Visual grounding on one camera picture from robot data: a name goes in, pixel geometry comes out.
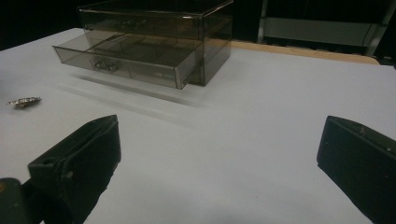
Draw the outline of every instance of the smoke-colored plastic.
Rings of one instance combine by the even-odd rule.
[[[183,89],[230,56],[231,1],[109,1],[78,9],[85,34],[54,47],[62,63]]]

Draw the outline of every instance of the black wall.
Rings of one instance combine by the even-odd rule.
[[[76,8],[104,0],[6,0],[0,7],[0,50],[80,27]],[[389,0],[270,0],[267,15],[308,20],[378,22]],[[234,0],[233,38],[256,42],[262,0]],[[396,57],[393,16],[378,46],[380,57]]]

